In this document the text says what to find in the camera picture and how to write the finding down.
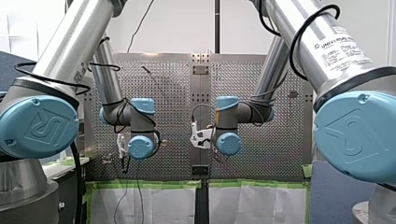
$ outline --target metal bracket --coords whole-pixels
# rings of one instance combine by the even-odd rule
[[[209,75],[209,66],[195,65],[192,67],[193,75]]]
[[[208,174],[209,174],[209,166],[207,165],[192,166],[192,175],[208,175]]]

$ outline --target vertical metal rail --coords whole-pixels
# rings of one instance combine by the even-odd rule
[[[215,53],[220,54],[220,0],[215,0]]]

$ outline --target metal pegboard wall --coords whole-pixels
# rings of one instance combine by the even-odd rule
[[[262,70],[262,56],[235,58],[219,55],[212,57],[211,63],[212,105],[221,95],[237,95],[242,100],[249,99]],[[276,97],[274,120],[262,127],[239,125],[241,152],[228,159],[219,156],[217,160],[213,160],[214,155],[209,154],[211,178],[302,179],[304,156],[310,153],[310,148],[304,146],[304,123],[310,122],[304,120],[304,110],[306,106],[312,106],[306,100],[309,97],[306,92],[309,91],[305,85],[309,83],[288,72]]]
[[[150,180],[191,179],[190,164],[190,75],[191,56],[120,54],[115,56],[124,96],[148,97],[155,101],[157,130],[167,145],[155,157],[143,161],[139,178]],[[87,175],[90,180],[135,178],[137,162],[131,160],[127,175],[121,173],[113,127],[99,120],[101,102],[95,85],[92,88],[92,134],[98,157]]]

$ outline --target black cable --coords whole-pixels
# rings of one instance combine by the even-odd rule
[[[139,172],[140,172],[140,166],[142,164],[142,161],[137,163],[137,169],[136,169],[136,182],[137,182],[137,188],[139,189],[139,194],[140,194],[140,204],[142,205],[142,224],[145,223],[145,208],[143,206],[143,195],[142,195],[142,189],[140,188],[140,183],[139,183]]]
[[[0,93],[0,103],[3,101],[3,99],[6,97],[7,92]]]
[[[76,206],[76,216],[75,223],[81,223],[82,217],[82,196],[83,196],[83,183],[82,183],[82,169],[79,162],[79,154],[75,142],[70,145],[73,153],[73,159],[76,165],[76,177],[77,177],[77,206]]]
[[[109,41],[109,40],[110,40],[110,37],[105,36],[104,38],[102,38],[100,40],[98,47],[101,46],[106,41]],[[115,64],[109,64],[109,63],[90,63],[90,65],[112,68],[116,72],[119,72],[121,70],[121,68],[119,66],[117,66]]]
[[[86,93],[86,92],[91,90],[91,87],[89,87],[87,85],[84,85],[84,84],[65,82],[65,81],[61,81],[61,80],[50,78],[50,77],[42,77],[42,76],[33,74],[32,72],[29,72],[29,71],[21,68],[21,67],[24,67],[24,66],[34,66],[34,65],[36,65],[36,63],[17,63],[17,64],[14,65],[14,68],[15,68],[15,70],[17,70],[20,73],[23,73],[23,74],[28,75],[30,77],[37,78],[37,79],[39,79],[41,81],[54,82],[54,83],[62,84],[62,85],[65,85],[65,86],[71,86],[71,87],[77,87],[77,88],[85,89],[85,91],[78,92],[78,93],[76,93],[76,95],[81,95],[81,94],[84,94],[84,93]]]
[[[166,97],[165,92],[163,91],[163,89],[160,87],[160,84],[157,82],[157,80],[152,76],[151,71],[146,67],[146,66],[142,66],[142,68],[148,73],[148,75],[151,77],[151,79],[154,81],[155,85],[158,86],[158,89],[161,91],[161,94],[163,95],[163,99],[165,100],[165,102],[167,104],[169,104],[168,98]]]
[[[127,102],[128,99],[124,98],[123,101],[124,101],[124,104],[122,106],[120,106],[119,109],[117,110],[117,118],[116,118],[116,122],[114,122],[114,126],[113,126],[114,133],[121,133],[126,128],[126,126],[123,126],[120,130],[117,130],[117,126],[121,125],[120,117],[123,114],[125,107],[128,105],[128,102]]]
[[[389,184],[379,184],[379,183],[378,183],[377,185],[379,185],[379,186],[381,186],[381,187],[383,187],[383,188],[392,190],[392,191],[396,191],[396,188],[393,187],[392,185],[389,185]]]
[[[129,164],[131,163],[131,158],[132,157],[128,157],[128,161],[126,162],[126,169],[122,171],[122,173],[125,175],[129,172]]]
[[[122,173],[125,174],[125,175],[128,174],[130,162],[131,162],[131,157],[128,158],[128,162],[127,162],[127,165],[126,165],[126,170],[122,171]],[[117,223],[117,212],[119,211],[120,204],[121,204],[122,200],[125,198],[125,196],[127,195],[127,193],[128,193],[128,180],[125,179],[125,192],[120,197],[119,202],[117,203],[117,206],[116,206],[116,210],[114,210],[113,220],[114,220],[115,224],[118,224]]]
[[[154,121],[154,119],[152,119],[151,117],[147,116],[145,113],[141,112],[141,111],[140,111],[139,109],[137,109],[136,106],[134,106],[130,101],[128,101],[128,104],[129,104],[138,114],[140,114],[141,116],[145,117],[145,119],[148,119],[148,120],[152,123],[152,125],[153,125],[154,127],[157,126],[157,123]]]
[[[104,38],[102,38],[102,39],[100,40],[99,46],[101,46],[103,43],[105,43],[105,41],[109,41],[109,40],[110,40],[110,37],[105,36]]]
[[[154,121],[154,119],[150,118],[150,117],[147,116],[145,113],[143,113],[143,112],[141,112],[140,110],[138,110],[138,109],[128,100],[128,98],[125,97],[125,98],[123,99],[123,101],[124,101],[124,104],[123,104],[122,106],[120,106],[119,109],[118,109],[118,111],[117,111],[116,122],[114,123],[114,126],[113,126],[113,131],[114,131],[114,133],[121,133],[121,132],[126,128],[126,126],[123,126],[120,130],[117,130],[117,126],[118,126],[118,125],[121,125],[120,117],[122,116],[123,111],[125,110],[125,108],[126,108],[127,105],[131,106],[138,114],[140,114],[140,115],[143,116],[144,118],[148,119],[148,120],[153,124],[154,127],[157,126],[157,123]]]
[[[158,132],[157,130],[154,130],[154,132],[157,134],[157,137],[158,137],[158,146],[157,146],[157,148],[151,153],[151,155],[148,156],[148,159],[151,158],[151,157],[153,157],[153,156],[155,156],[155,154],[157,154],[158,150],[159,150],[160,147],[161,147],[161,144],[163,143],[163,140],[161,139],[161,134],[160,134],[160,132]]]
[[[120,207],[120,204],[121,204],[121,202],[122,202],[122,199],[125,198],[125,196],[126,196],[127,193],[128,193],[128,180],[125,179],[125,192],[124,192],[124,194],[120,197],[119,202],[117,203],[117,206],[116,206],[116,210],[114,210],[113,220],[114,220],[114,223],[115,223],[115,224],[118,224],[118,222],[117,222],[117,212],[119,211],[119,207]]]
[[[304,22],[303,26],[297,31],[296,35],[293,38],[293,41],[291,42],[290,45],[290,55],[289,55],[289,62],[290,62],[290,67],[293,70],[294,74],[297,75],[298,77],[302,78],[303,80],[308,80],[306,76],[301,74],[298,70],[297,67],[294,64],[294,50],[297,45],[297,42],[300,41],[301,37],[303,36],[306,28],[319,16],[321,16],[321,13],[328,10],[328,9],[334,9],[336,11],[335,18],[338,19],[341,14],[341,9],[337,5],[328,5],[326,7],[321,8],[319,11],[316,13],[312,14],[306,21]]]
[[[151,0],[151,2],[148,5],[148,9],[146,9],[145,14],[142,17],[142,20],[140,20],[139,25],[137,26],[137,29],[134,31],[134,34],[131,37],[131,42],[129,43],[129,47],[128,50],[126,51],[127,53],[129,53],[129,50],[131,49],[132,44],[134,43],[134,36],[137,34],[137,32],[139,32],[140,27],[142,26],[143,21],[145,20],[146,16],[149,13],[149,9],[151,8],[152,3],[154,2],[154,0]]]
[[[287,74],[286,74],[285,76],[283,76],[282,80],[280,80],[279,83],[277,83],[277,84],[274,86],[274,88],[273,88],[272,90],[263,92],[263,93],[258,94],[258,95],[251,95],[250,98],[262,97],[262,96],[265,96],[265,95],[267,95],[267,94],[269,94],[269,93],[272,93],[272,92],[276,91],[276,90],[279,89],[279,88],[282,86],[282,84],[285,82],[287,76],[288,76]],[[252,100],[252,101],[255,102],[255,103],[264,103],[264,102],[256,101],[256,100]]]
[[[280,33],[278,33],[277,31],[271,29],[266,23],[264,18],[262,17],[262,0],[259,1],[259,17],[260,17],[260,22],[262,23],[262,26],[264,26],[265,30],[267,30],[269,33],[273,34],[273,35],[277,35],[280,36]]]
[[[121,68],[118,65],[109,64],[109,63],[90,63],[90,65],[99,66],[99,67],[108,67],[108,68],[113,69],[116,72],[119,72],[121,70]]]

